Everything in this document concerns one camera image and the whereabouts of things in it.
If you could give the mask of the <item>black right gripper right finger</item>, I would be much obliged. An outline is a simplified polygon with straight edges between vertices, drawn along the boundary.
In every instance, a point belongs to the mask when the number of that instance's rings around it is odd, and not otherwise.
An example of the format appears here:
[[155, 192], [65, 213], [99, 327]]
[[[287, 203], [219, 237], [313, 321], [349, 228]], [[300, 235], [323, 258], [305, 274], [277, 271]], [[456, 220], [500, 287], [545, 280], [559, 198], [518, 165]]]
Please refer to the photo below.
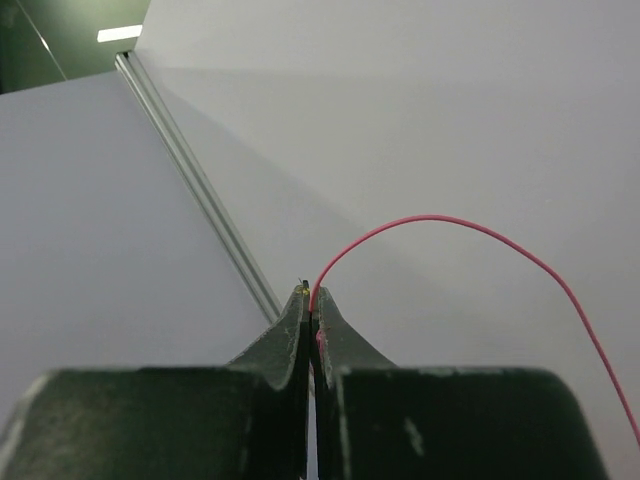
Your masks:
[[323, 479], [604, 479], [571, 390], [541, 369], [400, 367], [327, 289], [312, 317]]

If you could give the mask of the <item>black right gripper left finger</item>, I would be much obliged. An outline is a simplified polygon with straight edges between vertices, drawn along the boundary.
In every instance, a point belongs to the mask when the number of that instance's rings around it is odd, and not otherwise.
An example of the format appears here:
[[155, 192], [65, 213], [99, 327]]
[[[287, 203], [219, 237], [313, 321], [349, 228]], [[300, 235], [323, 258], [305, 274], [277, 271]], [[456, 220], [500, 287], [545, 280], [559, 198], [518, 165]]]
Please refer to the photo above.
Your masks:
[[222, 366], [65, 369], [1, 436], [5, 479], [302, 479], [310, 290]]

